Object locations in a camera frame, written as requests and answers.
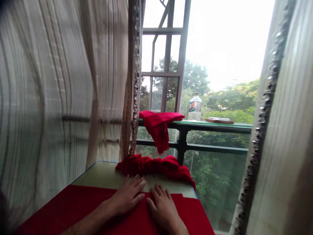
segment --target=red fabric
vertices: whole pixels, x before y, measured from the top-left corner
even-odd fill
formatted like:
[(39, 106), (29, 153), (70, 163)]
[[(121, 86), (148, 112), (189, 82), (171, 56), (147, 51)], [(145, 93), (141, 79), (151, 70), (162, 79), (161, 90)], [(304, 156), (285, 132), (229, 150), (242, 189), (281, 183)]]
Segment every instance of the red fabric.
[[(115, 192), (114, 189), (69, 185), (25, 221), (15, 234), (59, 235)], [(145, 199), (134, 210), (124, 216), (113, 218), (98, 234), (164, 234), (164, 230), (156, 226), (150, 216), (147, 197), (151, 197), (150, 193), (145, 193)], [(214, 234), (199, 200), (184, 198), (182, 194), (172, 194), (172, 198), (190, 235)]]
[(153, 113), (147, 110), (139, 113), (139, 118), (143, 119), (143, 124), (152, 136), (159, 154), (170, 148), (167, 125), (173, 121), (181, 121), (184, 117), (180, 113)]
[(180, 166), (177, 159), (173, 156), (166, 158), (151, 159), (150, 157), (142, 157), (141, 154), (127, 157), (118, 163), (115, 169), (119, 170), (123, 175), (135, 176), (147, 174), (162, 174), (171, 180), (184, 180), (191, 183), (196, 191), (196, 184), (190, 176), (189, 169), (186, 166)]

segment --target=decorative trim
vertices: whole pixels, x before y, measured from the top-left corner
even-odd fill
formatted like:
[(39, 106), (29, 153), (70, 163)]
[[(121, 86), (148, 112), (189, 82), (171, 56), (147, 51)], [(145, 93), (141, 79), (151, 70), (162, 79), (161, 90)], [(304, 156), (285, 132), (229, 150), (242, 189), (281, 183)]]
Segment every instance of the decorative trim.
[(273, 60), (269, 67), (268, 81), (269, 85), (263, 95), (260, 107), (259, 120), (254, 134), (251, 139), (253, 143), (253, 153), (249, 156), (251, 158), (245, 178), (243, 180), (242, 191), (239, 196), (237, 206), (237, 216), (234, 222), (233, 234), (244, 235), (248, 225), (254, 190), (257, 182), (258, 171), (261, 163), (262, 148), (266, 136), (266, 130), (269, 123), (271, 107), (274, 100), (274, 94), (279, 77), (279, 72), (283, 60), (286, 41), (288, 38), (289, 27), (293, 16), (296, 0), (288, 0), (284, 8), (283, 18), (280, 22), (280, 30), (276, 35), (275, 50), (273, 52)]
[(131, 127), (131, 145), (129, 149), (129, 156), (132, 157), (135, 153), (137, 130), (139, 122), (139, 99), (140, 99), (140, 81), (141, 81), (141, 35), (142, 35), (142, 21), (141, 21), (141, 0), (134, 0), (134, 109)]

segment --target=table surface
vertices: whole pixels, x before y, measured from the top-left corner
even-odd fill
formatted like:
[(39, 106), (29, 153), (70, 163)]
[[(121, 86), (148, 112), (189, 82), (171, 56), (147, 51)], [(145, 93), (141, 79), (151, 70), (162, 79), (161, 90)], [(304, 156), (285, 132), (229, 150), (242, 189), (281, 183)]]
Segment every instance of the table surface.
[[(115, 170), (116, 165), (117, 163), (98, 161), (72, 184), (119, 189), (126, 177)], [(168, 188), (170, 193), (181, 193), (184, 197), (197, 198), (195, 191), (188, 183), (172, 181), (163, 175), (147, 175), (143, 178), (147, 183), (142, 190), (143, 192), (148, 192), (151, 187), (154, 187), (155, 183), (158, 183), (162, 184), (164, 188)]]

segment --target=sky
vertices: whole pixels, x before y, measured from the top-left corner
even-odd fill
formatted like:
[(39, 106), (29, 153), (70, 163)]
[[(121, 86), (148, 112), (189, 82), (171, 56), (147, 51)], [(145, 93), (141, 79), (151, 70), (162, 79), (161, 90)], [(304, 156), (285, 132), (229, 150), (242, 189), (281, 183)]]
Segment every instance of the sky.
[[(251, 81), (261, 74), (275, 0), (192, 0), (186, 59), (206, 67), (211, 90)], [(173, 27), (183, 26), (185, 0), (175, 0)], [(158, 27), (164, 7), (146, 0), (144, 27)], [(152, 41), (142, 39), (142, 71), (151, 71)], [(158, 36), (154, 65), (165, 54), (166, 36)], [(178, 60), (180, 35), (172, 37), (171, 57)]]

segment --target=water bottle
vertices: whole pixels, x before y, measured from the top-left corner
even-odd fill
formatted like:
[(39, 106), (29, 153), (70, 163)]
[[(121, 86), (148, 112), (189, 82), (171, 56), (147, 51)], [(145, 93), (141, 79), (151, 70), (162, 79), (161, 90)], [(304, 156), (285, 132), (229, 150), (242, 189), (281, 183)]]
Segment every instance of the water bottle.
[(189, 121), (200, 121), (201, 105), (202, 105), (202, 100), (199, 97), (199, 93), (196, 92), (194, 94), (194, 97), (189, 102), (189, 113), (188, 113)]

